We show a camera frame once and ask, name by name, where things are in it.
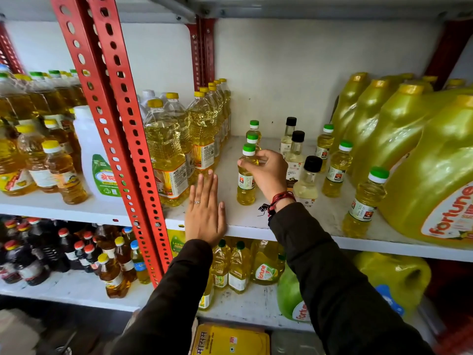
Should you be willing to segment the beige sack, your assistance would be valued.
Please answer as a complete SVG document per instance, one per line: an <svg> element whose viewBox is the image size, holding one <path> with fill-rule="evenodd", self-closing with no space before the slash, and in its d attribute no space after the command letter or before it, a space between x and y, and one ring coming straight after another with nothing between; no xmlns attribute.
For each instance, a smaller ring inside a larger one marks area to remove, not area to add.
<svg viewBox="0 0 473 355"><path fill-rule="evenodd" d="M0 310L0 355L36 355L45 327L20 309Z"/></svg>

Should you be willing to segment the person's left hand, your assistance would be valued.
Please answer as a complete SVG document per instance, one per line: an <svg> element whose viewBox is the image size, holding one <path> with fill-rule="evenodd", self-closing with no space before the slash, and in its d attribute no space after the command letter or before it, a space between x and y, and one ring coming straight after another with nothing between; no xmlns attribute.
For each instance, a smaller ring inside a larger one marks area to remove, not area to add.
<svg viewBox="0 0 473 355"><path fill-rule="evenodd" d="M208 172L198 175L196 183L196 209L192 216L185 215L186 243L191 240L203 240L212 248L215 247L225 233L218 233L218 176L215 173L215 212L210 213L204 207L204 181Z"/></svg>

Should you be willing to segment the yellow oil bottle white label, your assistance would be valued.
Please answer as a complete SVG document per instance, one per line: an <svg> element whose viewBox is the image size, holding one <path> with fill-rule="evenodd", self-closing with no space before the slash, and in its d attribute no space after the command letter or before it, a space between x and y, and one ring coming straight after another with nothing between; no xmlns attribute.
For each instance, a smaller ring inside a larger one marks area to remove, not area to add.
<svg viewBox="0 0 473 355"><path fill-rule="evenodd" d="M214 277L213 274L210 272L209 277L206 283L206 287L204 293L201 297L199 303L199 310L206 311L210 309L214 298Z"/></svg>

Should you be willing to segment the person's right forearm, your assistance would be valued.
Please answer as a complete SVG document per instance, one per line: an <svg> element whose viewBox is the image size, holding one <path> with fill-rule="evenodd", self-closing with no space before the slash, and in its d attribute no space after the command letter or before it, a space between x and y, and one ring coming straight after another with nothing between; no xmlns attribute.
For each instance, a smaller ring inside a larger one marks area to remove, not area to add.
<svg viewBox="0 0 473 355"><path fill-rule="evenodd" d="M274 197L269 227L286 252L327 355L435 355L288 193Z"/></svg>

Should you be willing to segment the person's left forearm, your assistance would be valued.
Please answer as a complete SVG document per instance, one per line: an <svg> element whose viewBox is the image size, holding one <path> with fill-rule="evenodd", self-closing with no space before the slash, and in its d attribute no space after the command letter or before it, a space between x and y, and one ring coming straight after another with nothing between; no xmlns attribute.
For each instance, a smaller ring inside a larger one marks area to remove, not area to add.
<svg viewBox="0 0 473 355"><path fill-rule="evenodd" d="M212 248L206 241L187 241L110 354L187 355L212 256Z"/></svg>

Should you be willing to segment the row of large yellow oil jugs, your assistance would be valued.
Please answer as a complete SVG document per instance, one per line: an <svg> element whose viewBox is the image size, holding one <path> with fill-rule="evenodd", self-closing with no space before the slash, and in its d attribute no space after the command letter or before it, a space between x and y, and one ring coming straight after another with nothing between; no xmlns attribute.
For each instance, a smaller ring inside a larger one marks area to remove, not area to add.
<svg viewBox="0 0 473 355"><path fill-rule="evenodd" d="M473 250L473 85L434 91L436 77L409 77L353 74L334 110L330 152L353 143L345 180L355 194L372 167L390 172L375 212L395 231Z"/></svg>

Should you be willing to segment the small black-capped oil bottle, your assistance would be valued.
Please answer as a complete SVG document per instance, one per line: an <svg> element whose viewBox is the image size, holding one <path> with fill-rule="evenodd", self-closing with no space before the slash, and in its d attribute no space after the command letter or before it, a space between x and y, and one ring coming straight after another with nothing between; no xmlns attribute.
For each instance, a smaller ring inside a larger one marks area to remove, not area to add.
<svg viewBox="0 0 473 355"><path fill-rule="evenodd" d="M296 124L297 118L287 117L284 135L280 141L280 154L282 154L283 157L285 157L285 155L290 151L292 145L292 135L295 131Z"/></svg>
<svg viewBox="0 0 473 355"><path fill-rule="evenodd" d="M298 181L294 184L293 194L297 202L310 209L318 198L317 176L322 168L322 159L317 156L308 156L300 171Z"/></svg>
<svg viewBox="0 0 473 355"><path fill-rule="evenodd" d="M304 136L304 131L293 132L290 150L284 157L287 162L286 184L288 189L293 189L295 183L298 182L301 169L304 166L305 157L302 154Z"/></svg>

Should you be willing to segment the red rear shelf upright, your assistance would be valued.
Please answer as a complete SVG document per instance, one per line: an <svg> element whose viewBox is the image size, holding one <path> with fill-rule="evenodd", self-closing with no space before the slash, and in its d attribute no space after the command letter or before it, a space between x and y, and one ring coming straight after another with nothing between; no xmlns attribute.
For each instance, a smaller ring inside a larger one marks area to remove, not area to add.
<svg viewBox="0 0 473 355"><path fill-rule="evenodd" d="M194 89L206 87L215 77L215 28L216 19L195 16L194 23L187 23L190 33Z"/></svg>
<svg viewBox="0 0 473 355"><path fill-rule="evenodd" d="M14 74L25 75L25 71L19 57L16 55L7 29L5 28L4 21L2 20L0 20L0 63L7 66L9 71Z"/></svg>
<svg viewBox="0 0 473 355"><path fill-rule="evenodd" d="M443 23L434 51L424 75L435 76L434 91L441 90L456 66L468 41L473 36L473 17Z"/></svg>

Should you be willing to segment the yellow oil packet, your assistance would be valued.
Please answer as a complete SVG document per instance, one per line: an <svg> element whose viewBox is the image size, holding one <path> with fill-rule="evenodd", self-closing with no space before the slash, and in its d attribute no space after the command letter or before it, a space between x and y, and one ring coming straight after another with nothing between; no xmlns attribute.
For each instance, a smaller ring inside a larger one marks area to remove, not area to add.
<svg viewBox="0 0 473 355"><path fill-rule="evenodd" d="M269 334L204 323L197 327L191 355L270 355Z"/></svg>

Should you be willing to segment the group of amber yellow-capped oil bottles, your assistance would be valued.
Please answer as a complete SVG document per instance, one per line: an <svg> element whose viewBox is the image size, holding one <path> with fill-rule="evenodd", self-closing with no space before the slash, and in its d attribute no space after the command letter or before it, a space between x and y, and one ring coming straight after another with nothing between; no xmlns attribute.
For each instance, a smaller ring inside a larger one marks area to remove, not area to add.
<svg viewBox="0 0 473 355"><path fill-rule="evenodd" d="M33 120L20 121L16 149L25 162L26 171L44 193L59 193L63 202L77 205L88 199L80 180L81 153L71 128L63 128L61 115L48 115L43 121L43 135Z"/></svg>

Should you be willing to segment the amber yellow-capped oil bottle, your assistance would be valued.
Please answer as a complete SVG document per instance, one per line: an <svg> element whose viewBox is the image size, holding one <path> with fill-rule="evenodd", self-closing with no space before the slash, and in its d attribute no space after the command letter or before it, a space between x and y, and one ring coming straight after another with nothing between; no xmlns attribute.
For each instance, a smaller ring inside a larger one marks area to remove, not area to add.
<svg viewBox="0 0 473 355"><path fill-rule="evenodd" d="M120 265L106 253L98 256L98 263L99 278L105 286L107 296L111 299L124 298L131 282L123 274Z"/></svg>
<svg viewBox="0 0 473 355"><path fill-rule="evenodd" d="M115 238L115 258L126 280L137 280L137 272L131 259L131 249L122 236Z"/></svg>

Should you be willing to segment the row of tall green-capped oil bottles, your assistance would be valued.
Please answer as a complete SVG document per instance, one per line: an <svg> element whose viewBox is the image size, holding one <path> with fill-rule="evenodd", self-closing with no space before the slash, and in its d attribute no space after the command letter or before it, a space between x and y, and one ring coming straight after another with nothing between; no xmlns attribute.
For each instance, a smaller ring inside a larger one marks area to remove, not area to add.
<svg viewBox="0 0 473 355"><path fill-rule="evenodd" d="M13 75L0 64L0 123L17 125L47 115L68 115L70 109L86 105L76 70L31 71L29 76Z"/></svg>

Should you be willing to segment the grey metal shelf board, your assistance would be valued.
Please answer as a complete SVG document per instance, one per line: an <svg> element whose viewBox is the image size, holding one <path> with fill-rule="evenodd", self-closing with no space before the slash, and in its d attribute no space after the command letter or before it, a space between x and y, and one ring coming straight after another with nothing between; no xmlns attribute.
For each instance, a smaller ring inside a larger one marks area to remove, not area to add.
<svg viewBox="0 0 473 355"><path fill-rule="evenodd" d="M187 18L446 21L473 18L473 0L149 0Z"/></svg>

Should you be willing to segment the white jug with green label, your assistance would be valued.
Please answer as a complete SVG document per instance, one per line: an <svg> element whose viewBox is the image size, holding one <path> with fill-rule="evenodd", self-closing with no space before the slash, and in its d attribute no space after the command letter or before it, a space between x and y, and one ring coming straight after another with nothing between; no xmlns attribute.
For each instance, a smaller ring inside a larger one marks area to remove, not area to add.
<svg viewBox="0 0 473 355"><path fill-rule="evenodd" d="M100 201L118 203L120 190L90 107L76 106L73 114L73 126L81 149L82 172L88 189Z"/></svg>

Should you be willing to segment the yellow-green carton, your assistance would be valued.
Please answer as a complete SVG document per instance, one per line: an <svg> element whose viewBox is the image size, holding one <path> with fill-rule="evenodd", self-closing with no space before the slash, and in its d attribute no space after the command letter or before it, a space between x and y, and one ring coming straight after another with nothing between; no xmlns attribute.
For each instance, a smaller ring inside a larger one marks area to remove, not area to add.
<svg viewBox="0 0 473 355"><path fill-rule="evenodd" d="M168 229L168 239L172 257L175 258L186 242L186 233L183 230Z"/></svg>

